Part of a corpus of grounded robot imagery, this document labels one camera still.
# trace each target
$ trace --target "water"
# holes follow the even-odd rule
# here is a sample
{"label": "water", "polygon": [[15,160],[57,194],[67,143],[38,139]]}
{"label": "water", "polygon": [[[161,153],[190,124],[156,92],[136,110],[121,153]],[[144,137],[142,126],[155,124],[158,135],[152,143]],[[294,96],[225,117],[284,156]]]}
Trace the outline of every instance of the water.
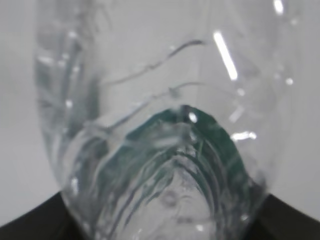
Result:
{"label": "water", "polygon": [[227,132],[188,105],[155,114],[125,139],[97,126],[80,136],[67,154],[64,199],[95,240],[239,239],[264,191]]}

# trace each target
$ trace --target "black surface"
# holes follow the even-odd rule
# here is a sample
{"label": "black surface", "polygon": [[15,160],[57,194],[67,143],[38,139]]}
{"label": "black surface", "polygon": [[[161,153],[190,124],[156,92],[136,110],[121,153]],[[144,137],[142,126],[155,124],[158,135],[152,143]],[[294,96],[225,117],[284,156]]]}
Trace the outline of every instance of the black surface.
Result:
{"label": "black surface", "polygon": [[[0,240],[84,240],[60,194],[0,227]],[[244,240],[320,240],[320,223],[274,196],[265,201]]]}

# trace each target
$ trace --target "dark surface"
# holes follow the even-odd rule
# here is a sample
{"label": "dark surface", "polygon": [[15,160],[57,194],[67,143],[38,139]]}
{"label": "dark surface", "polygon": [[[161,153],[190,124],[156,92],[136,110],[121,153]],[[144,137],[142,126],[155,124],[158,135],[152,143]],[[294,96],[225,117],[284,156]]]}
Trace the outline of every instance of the dark surface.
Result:
{"label": "dark surface", "polygon": [[[84,240],[60,194],[0,228],[0,240]],[[265,201],[244,240],[320,240],[320,223],[274,196]]]}

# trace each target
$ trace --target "clear plastic bottle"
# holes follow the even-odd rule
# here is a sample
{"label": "clear plastic bottle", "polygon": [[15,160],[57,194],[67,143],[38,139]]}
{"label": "clear plastic bottle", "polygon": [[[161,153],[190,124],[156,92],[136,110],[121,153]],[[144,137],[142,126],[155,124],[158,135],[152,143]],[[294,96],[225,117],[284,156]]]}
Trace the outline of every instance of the clear plastic bottle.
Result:
{"label": "clear plastic bottle", "polygon": [[237,240],[294,106],[295,0],[40,0],[36,85],[92,240]]}

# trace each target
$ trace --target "white background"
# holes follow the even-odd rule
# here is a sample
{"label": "white background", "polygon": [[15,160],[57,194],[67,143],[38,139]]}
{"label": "white background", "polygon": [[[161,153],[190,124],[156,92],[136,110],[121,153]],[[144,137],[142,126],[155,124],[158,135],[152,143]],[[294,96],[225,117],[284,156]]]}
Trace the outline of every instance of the white background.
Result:
{"label": "white background", "polygon": [[[58,191],[44,151],[32,76],[34,0],[0,0],[0,226]],[[320,220],[320,1],[306,0],[293,133],[273,193]]]}

